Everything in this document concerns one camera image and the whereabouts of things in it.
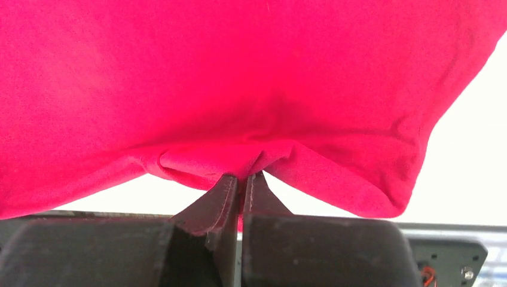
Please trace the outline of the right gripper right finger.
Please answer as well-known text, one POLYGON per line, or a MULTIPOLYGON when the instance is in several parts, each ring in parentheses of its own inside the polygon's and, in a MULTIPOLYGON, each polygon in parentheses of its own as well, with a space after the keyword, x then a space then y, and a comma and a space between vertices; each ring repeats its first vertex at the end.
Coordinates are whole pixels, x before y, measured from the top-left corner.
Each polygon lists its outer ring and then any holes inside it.
POLYGON ((407 239, 392 222, 295 215, 262 173, 245 187, 243 286, 421 286, 407 239))

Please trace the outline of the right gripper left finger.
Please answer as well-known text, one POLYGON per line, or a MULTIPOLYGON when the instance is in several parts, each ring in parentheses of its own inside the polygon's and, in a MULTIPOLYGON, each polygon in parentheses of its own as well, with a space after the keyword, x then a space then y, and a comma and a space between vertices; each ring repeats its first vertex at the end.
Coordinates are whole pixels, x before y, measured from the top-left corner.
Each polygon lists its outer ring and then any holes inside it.
POLYGON ((239 183, 173 217, 34 218, 1 248, 2 286, 233 286, 239 183))

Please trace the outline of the red t shirt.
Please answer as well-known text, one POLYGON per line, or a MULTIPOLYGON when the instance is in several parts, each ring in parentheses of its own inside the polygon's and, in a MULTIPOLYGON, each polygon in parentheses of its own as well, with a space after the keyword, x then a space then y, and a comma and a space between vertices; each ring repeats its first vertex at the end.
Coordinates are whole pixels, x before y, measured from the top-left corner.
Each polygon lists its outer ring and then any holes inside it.
POLYGON ((265 170, 402 214, 505 1, 2 1, 1 218, 265 170))

